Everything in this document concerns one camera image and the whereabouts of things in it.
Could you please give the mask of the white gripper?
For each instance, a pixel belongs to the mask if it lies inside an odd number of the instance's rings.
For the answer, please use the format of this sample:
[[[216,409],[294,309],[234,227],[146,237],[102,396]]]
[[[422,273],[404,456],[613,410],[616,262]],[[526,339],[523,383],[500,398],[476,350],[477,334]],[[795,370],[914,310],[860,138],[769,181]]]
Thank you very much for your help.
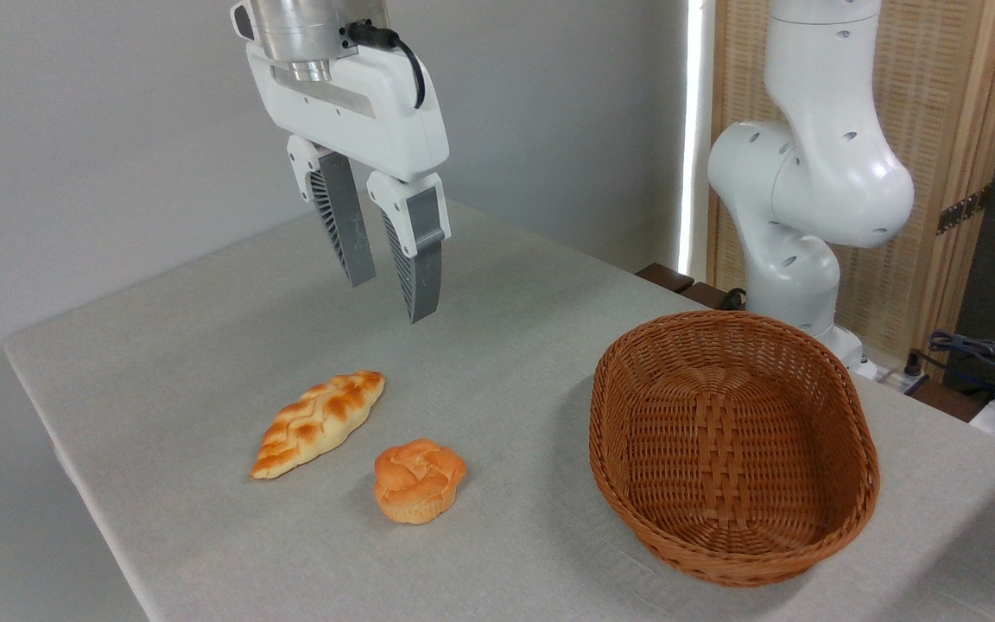
[[[434,87],[426,86],[417,109],[410,60],[379,48],[332,60],[331,81],[297,81],[253,43],[246,59],[269,117],[296,135],[287,151],[299,193],[319,215],[349,283],[374,279],[376,269],[347,157],[379,170],[368,177],[367,192],[382,210],[410,321],[433,314],[441,245],[451,237],[445,189],[432,173],[449,156]]]

